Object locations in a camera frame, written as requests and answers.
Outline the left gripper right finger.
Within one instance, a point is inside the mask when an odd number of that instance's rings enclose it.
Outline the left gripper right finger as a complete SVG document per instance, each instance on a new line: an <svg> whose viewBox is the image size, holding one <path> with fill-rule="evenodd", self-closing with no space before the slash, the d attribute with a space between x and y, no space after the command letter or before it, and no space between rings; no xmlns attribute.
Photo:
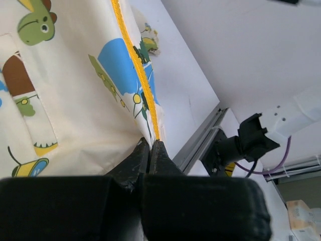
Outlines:
<svg viewBox="0 0 321 241"><path fill-rule="evenodd" d="M166 174L163 142L154 143L144 175L148 240L270 240L264 194L249 178Z"/></svg>

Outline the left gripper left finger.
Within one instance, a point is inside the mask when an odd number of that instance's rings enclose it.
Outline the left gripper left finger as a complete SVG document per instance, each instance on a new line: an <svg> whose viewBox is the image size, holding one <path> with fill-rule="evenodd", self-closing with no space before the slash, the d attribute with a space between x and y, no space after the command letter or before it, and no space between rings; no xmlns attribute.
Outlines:
<svg viewBox="0 0 321 241"><path fill-rule="evenodd" d="M149 146L103 176L1 179L1 240L143 240L132 196Z"/></svg>

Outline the cream dinosaur print hooded jacket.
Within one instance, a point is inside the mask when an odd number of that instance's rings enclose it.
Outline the cream dinosaur print hooded jacket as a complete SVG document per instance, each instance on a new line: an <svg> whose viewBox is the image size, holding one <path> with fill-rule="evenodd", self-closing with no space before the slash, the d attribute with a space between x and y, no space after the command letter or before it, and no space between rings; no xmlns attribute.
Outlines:
<svg viewBox="0 0 321 241"><path fill-rule="evenodd" d="M1 177L106 174L164 113L128 1L1 1Z"/></svg>

